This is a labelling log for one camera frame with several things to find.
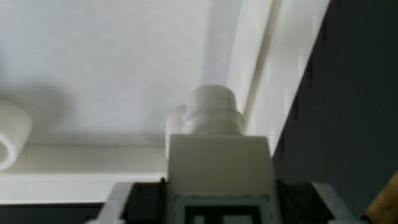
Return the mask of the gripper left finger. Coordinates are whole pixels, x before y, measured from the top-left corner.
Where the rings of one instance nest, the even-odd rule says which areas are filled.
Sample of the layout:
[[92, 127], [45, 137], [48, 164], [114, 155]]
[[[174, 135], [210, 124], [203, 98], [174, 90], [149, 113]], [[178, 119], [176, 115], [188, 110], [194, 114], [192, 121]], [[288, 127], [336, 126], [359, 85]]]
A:
[[85, 224], [165, 224], [167, 182], [117, 183]]

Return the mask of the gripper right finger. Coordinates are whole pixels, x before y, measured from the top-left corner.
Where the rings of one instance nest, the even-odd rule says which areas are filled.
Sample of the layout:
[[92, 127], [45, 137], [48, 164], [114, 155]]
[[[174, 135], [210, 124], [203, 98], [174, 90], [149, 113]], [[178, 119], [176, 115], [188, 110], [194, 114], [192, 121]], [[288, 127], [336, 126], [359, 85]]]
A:
[[329, 184], [279, 180], [277, 196], [283, 224], [363, 224]]

